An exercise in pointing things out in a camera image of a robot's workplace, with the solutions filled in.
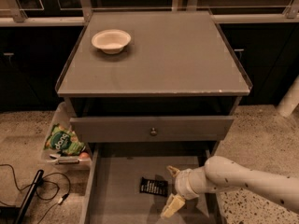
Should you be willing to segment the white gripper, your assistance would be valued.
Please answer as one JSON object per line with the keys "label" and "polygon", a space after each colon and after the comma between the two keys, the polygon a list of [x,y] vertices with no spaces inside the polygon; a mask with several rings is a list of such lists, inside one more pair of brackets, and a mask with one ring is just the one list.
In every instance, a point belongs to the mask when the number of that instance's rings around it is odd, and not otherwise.
{"label": "white gripper", "polygon": [[170,175],[175,178],[175,190],[177,194],[171,194],[168,197],[166,205],[160,214],[161,218],[170,218],[184,206],[186,200],[192,200],[199,197],[199,195],[192,189],[189,181],[189,175],[192,172],[191,169],[180,171],[178,168],[171,165],[168,165],[166,169],[169,171]]}

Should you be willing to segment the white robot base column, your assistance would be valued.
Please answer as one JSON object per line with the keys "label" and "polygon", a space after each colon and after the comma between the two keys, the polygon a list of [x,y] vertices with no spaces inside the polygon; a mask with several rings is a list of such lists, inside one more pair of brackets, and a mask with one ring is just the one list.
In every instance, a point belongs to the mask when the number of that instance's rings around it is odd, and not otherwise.
{"label": "white robot base column", "polygon": [[284,97],[277,106],[277,111],[282,117],[288,117],[299,105],[299,75],[292,83]]}

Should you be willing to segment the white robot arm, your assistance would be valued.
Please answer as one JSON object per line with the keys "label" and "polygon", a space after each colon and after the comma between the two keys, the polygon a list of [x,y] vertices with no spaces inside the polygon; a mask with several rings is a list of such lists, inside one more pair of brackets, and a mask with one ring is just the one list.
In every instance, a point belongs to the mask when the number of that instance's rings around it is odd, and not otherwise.
{"label": "white robot arm", "polygon": [[169,165],[175,178],[176,195],[170,194],[161,218],[170,218],[187,200],[203,193],[219,193],[233,188],[247,189],[294,213],[299,213],[299,179],[252,170],[222,156],[212,156],[195,169],[179,170]]}

